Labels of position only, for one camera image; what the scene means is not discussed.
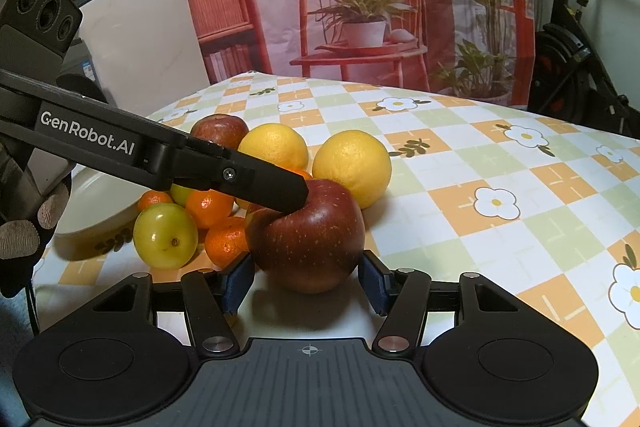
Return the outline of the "gloved left hand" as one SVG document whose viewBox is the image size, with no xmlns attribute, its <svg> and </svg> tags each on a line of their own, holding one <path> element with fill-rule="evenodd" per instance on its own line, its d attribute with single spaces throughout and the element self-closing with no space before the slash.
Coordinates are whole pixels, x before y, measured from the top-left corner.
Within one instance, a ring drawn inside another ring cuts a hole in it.
<svg viewBox="0 0 640 427">
<path fill-rule="evenodd" d="M 1 144 L 1 295 L 15 297 L 52 239 L 70 199 L 75 165 L 44 150 Z"/>
</svg>

